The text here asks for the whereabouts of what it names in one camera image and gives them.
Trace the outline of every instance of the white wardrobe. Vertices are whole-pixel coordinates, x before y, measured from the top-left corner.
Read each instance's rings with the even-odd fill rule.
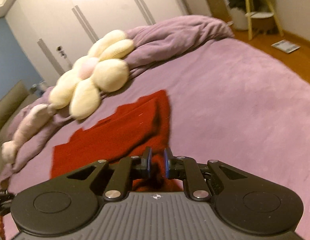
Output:
[[[16,0],[5,18],[42,78],[55,85],[106,33],[185,14],[182,0]]]

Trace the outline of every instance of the plush toy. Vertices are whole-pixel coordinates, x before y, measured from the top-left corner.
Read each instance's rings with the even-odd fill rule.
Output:
[[[47,104],[34,106],[19,124],[13,135],[13,140],[3,143],[3,160],[7,163],[14,163],[18,150],[25,142],[38,133],[55,113],[56,110]]]
[[[3,143],[3,160],[14,163],[18,150],[49,121],[56,110],[70,105],[70,115],[74,119],[89,117],[101,103],[100,91],[114,92],[127,82],[129,68],[121,58],[133,50],[133,41],[120,30],[98,40],[86,56],[78,59],[73,68],[59,78],[50,92],[50,104],[32,108],[20,123],[13,140]]]

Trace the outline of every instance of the baseboard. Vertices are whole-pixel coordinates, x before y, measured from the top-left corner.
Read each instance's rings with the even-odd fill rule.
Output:
[[[295,39],[297,42],[301,43],[301,44],[305,44],[306,46],[310,47],[310,41],[306,40],[305,38],[302,38],[294,33],[288,32],[284,30],[284,35],[286,38],[288,37],[292,37],[293,39]]]

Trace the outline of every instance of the flower-shaped pillow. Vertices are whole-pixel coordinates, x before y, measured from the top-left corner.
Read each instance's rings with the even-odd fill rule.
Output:
[[[121,58],[134,50],[125,32],[112,31],[98,40],[87,56],[78,59],[64,73],[49,95],[52,108],[70,104],[70,115],[81,120],[89,117],[100,105],[100,90],[114,92],[128,80],[129,68]]]

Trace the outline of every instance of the orange object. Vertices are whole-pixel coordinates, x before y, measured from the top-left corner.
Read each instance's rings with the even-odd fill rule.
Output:
[[[100,159],[115,163],[126,156],[141,156],[152,148],[152,176],[135,180],[134,191],[180,191],[164,178],[163,151],[168,147],[170,106],[164,90],[119,106],[116,112],[88,130],[77,130],[70,141],[55,147],[51,177],[73,171]]]

